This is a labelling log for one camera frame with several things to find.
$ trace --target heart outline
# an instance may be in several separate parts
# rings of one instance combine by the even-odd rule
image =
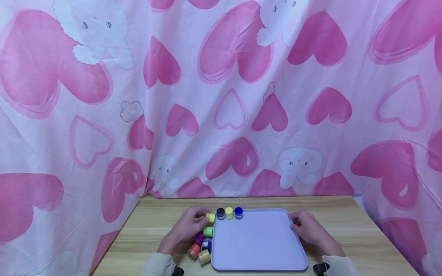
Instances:
[[[149,50],[144,59],[143,77],[148,89],[152,88],[158,81],[164,85],[176,85],[182,77],[178,61],[164,44],[154,36],[150,37]]]
[[[223,125],[220,125],[220,124],[218,124],[218,121],[217,121],[218,113],[220,112],[221,107],[224,105],[224,103],[225,103],[225,101],[226,101],[226,99],[227,99],[227,97],[229,96],[230,93],[233,94],[233,96],[235,97],[236,101],[238,102],[238,105],[239,105],[239,107],[241,109],[241,112],[242,112],[242,115],[243,115],[243,121],[241,122],[240,125],[234,125],[231,122],[227,122],[227,123],[225,123]],[[224,96],[220,100],[217,108],[215,109],[215,114],[213,115],[213,119],[212,119],[213,126],[216,129],[219,129],[219,130],[225,129],[225,128],[229,127],[229,126],[232,129],[234,129],[234,130],[239,130],[239,129],[243,128],[246,125],[247,120],[248,120],[248,113],[247,113],[246,106],[245,106],[243,100],[241,99],[241,97],[235,91],[235,89],[231,88],[229,91],[227,91],[227,93],[224,94]]]
[[[333,124],[343,124],[352,113],[350,101],[335,88],[326,87],[310,104],[305,120],[311,125],[318,125],[329,117]]]
[[[335,66],[347,52],[347,38],[338,23],[326,11],[319,11],[304,21],[287,60],[300,65],[314,56],[323,66]]]
[[[170,137],[176,136],[181,129],[187,136],[194,136],[198,133],[198,121],[192,111],[182,105],[175,103],[170,108],[166,120],[166,134]]]
[[[78,121],[81,121],[81,122],[89,125],[95,131],[97,131],[98,133],[103,135],[107,139],[107,141],[109,141],[109,146],[104,151],[94,152],[94,155],[93,155],[92,159],[89,160],[89,162],[82,162],[80,160],[80,158],[78,157],[77,151],[75,149],[75,133],[76,133]],[[72,123],[69,128],[68,140],[69,140],[69,151],[71,152],[72,160],[74,161],[74,164],[82,170],[90,169],[97,161],[98,156],[108,154],[112,150],[112,148],[114,147],[114,137],[112,136],[112,134],[108,130],[102,128],[101,126],[99,126],[95,123],[92,123],[91,121],[87,120],[86,118],[84,118],[78,114],[76,114],[74,116],[74,118],[72,119]]]
[[[398,92],[401,88],[403,88],[407,84],[411,83],[412,81],[414,81],[416,83],[417,91],[419,93],[419,99],[420,99],[421,117],[420,117],[418,124],[416,126],[409,126],[409,125],[405,124],[401,120],[400,117],[393,117],[393,118],[382,117],[380,114],[382,105],[384,105],[384,103],[393,94]],[[428,99],[427,99],[427,94],[425,93],[425,90],[423,88],[423,84],[422,84],[422,80],[420,79],[420,76],[419,75],[411,76],[411,77],[401,81],[400,83],[396,84],[390,90],[388,90],[376,103],[376,105],[373,109],[373,118],[380,123],[397,122],[401,128],[403,128],[406,131],[410,131],[410,132],[418,131],[418,130],[421,130],[422,128],[424,128],[428,123]]]

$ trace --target paint jar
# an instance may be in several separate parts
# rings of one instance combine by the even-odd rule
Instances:
[[[215,214],[206,212],[205,217],[209,218],[209,223],[213,223],[215,221]]]
[[[242,219],[243,218],[243,209],[241,207],[236,207],[235,208],[235,217],[237,219]]]
[[[194,243],[191,248],[189,249],[189,251],[187,252],[187,254],[189,255],[189,257],[196,261],[196,258],[198,257],[198,253],[201,252],[201,247],[199,247],[198,244]]]
[[[212,238],[204,238],[202,240],[201,251],[208,250],[209,253],[212,253]]]
[[[202,229],[202,232],[204,234],[204,237],[211,238],[213,237],[213,227],[212,226],[206,226]]]
[[[198,244],[198,246],[201,246],[202,240],[204,239],[204,234],[202,232],[198,232],[195,237],[193,242]]]
[[[217,217],[219,220],[225,219],[225,211],[224,208],[218,208],[217,209]]]
[[[225,217],[227,219],[233,219],[233,209],[232,209],[232,207],[227,207],[225,209]]]
[[[210,253],[209,253],[209,251],[208,250],[201,251],[198,254],[198,259],[199,259],[199,264],[201,266],[203,266],[204,264],[207,264],[208,262],[210,262]]]

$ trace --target hand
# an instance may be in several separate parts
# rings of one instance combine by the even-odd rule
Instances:
[[[290,228],[306,242],[319,247],[322,254],[345,257],[341,245],[322,227],[311,213],[304,211],[290,214]]]
[[[179,242],[195,236],[209,221],[208,218],[204,217],[205,212],[211,213],[212,209],[194,205],[184,210],[179,220],[161,241],[157,252],[172,255],[175,246]]]

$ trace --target black watch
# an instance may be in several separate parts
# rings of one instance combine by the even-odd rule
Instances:
[[[316,276],[324,276],[324,272],[330,269],[330,265],[328,263],[317,264],[313,266],[313,271]]]

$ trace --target wrist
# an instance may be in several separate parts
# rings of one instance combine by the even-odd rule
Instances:
[[[170,231],[160,242],[157,252],[172,255],[174,253],[176,245],[180,242],[180,239],[174,232]]]
[[[345,257],[342,246],[332,236],[325,239],[319,248],[323,255]]]

